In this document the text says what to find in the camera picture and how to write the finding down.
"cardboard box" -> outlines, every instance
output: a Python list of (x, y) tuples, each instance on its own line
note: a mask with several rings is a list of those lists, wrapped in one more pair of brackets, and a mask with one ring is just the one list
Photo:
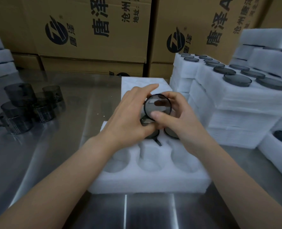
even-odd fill
[(37, 53), (21, 0), (0, 0), (0, 38), (11, 52)]
[(146, 62), (151, 0), (23, 0), (41, 56)]
[(150, 62), (173, 63), (174, 53), (190, 52), (228, 64), (240, 33), (257, 24), (266, 1), (158, 0)]
[(71, 71), (114, 76), (127, 73), (135, 77), (142, 77), (143, 74), (143, 63), (47, 57), (41, 57), (41, 61), (45, 71)]
[(173, 64), (151, 63), (148, 77), (170, 79), (173, 73), (173, 67)]
[(282, 28), (282, 0), (273, 0), (260, 28)]
[(34, 69), (43, 70), (43, 65), (40, 57), (37, 55), (25, 55), (12, 53), (14, 63), (17, 68), (20, 69)]

